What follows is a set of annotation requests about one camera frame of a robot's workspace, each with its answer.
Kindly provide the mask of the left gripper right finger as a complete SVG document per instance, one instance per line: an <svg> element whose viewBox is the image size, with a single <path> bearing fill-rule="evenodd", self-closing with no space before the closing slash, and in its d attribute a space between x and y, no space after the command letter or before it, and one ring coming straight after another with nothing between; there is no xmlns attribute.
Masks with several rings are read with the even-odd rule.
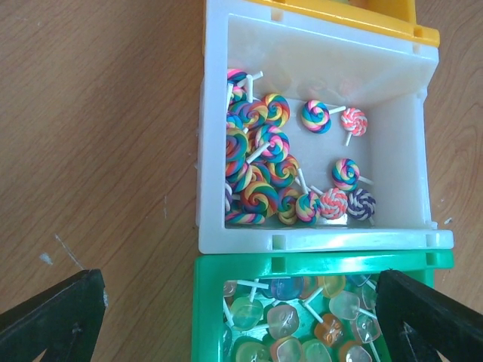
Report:
<svg viewBox="0 0 483 362"><path fill-rule="evenodd" d="M382 271L376 315L393 361L482 360L482 314L401 271Z"/></svg>

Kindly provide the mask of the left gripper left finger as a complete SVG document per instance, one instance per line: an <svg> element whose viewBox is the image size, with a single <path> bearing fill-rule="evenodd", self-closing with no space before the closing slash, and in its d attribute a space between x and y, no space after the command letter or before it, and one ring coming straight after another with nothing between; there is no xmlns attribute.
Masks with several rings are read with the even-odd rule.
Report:
<svg viewBox="0 0 483 362"><path fill-rule="evenodd" d="M104 290L101 270L86 269L1 313L1 360L90 361Z"/></svg>

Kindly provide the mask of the green candy bin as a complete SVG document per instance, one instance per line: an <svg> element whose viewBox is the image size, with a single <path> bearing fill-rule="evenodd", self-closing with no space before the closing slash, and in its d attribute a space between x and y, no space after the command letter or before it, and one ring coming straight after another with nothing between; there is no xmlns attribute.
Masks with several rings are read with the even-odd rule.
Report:
<svg viewBox="0 0 483 362"><path fill-rule="evenodd" d="M203 256L195 263L194 361L388 361L375 317L380 273L427 286L450 250Z"/></svg>

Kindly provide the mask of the white candy bin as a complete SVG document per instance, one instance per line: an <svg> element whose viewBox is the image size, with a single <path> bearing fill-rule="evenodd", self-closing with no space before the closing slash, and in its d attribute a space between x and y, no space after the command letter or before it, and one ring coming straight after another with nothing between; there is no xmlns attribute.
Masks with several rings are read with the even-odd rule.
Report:
<svg viewBox="0 0 483 362"><path fill-rule="evenodd" d="M259 1L205 5L205 74L198 148L198 247L215 253L449 250L451 232L432 220L424 102L438 47L281 11ZM371 220L315 225L229 225L225 214L226 73L261 74L254 94L281 94L282 128L306 182L333 186L341 158L359 167L375 198Z"/></svg>

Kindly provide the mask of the orange candy bin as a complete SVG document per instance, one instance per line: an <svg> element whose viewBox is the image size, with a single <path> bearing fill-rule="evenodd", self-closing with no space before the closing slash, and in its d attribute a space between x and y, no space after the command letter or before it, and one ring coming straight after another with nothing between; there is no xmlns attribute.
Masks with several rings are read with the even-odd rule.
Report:
<svg viewBox="0 0 483 362"><path fill-rule="evenodd" d="M440 34L437 29L417 23L416 3L411 0L285 0L258 3L281 11L302 14L435 48L440 45Z"/></svg>

